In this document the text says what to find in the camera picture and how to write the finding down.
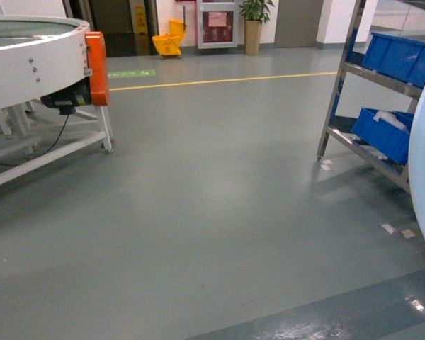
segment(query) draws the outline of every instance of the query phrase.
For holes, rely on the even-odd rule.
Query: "orange motor cover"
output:
[[[106,42],[102,32],[86,34],[88,67],[93,71],[90,76],[91,100],[96,106],[108,106],[111,93],[108,87]]]

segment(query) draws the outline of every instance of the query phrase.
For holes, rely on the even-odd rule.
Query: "baseboard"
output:
[[[272,50],[274,44],[260,44],[260,50]],[[235,55],[244,53],[244,45],[231,48],[204,48],[199,49],[196,46],[181,47],[181,53],[184,55]]]
[[[356,48],[364,48],[366,46],[365,43],[366,43],[365,41],[363,41],[363,42],[356,42],[354,44],[354,47],[356,47]],[[320,50],[343,49],[345,47],[345,43],[344,42],[343,43],[339,42],[339,43],[332,43],[332,44],[324,44],[323,42],[318,42],[317,41],[317,47]]]

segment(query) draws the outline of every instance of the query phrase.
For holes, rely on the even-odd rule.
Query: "blue plastic bin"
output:
[[[425,42],[372,34],[362,66],[422,89],[425,86]]]
[[[391,160],[405,165],[408,161],[409,133],[389,124],[383,119],[373,118],[379,110],[362,108],[356,124],[351,131],[375,147]],[[414,114],[392,111],[397,119],[411,132]]]

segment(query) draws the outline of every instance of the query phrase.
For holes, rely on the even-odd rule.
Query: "black motor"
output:
[[[70,115],[76,112],[75,107],[90,105],[91,100],[89,78],[83,78],[71,86],[41,97],[41,101],[48,108],[59,108],[60,115]]]

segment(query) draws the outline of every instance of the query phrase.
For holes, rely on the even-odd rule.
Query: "red fire hydrant cabinet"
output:
[[[197,0],[195,41],[199,49],[236,47],[239,0]]]

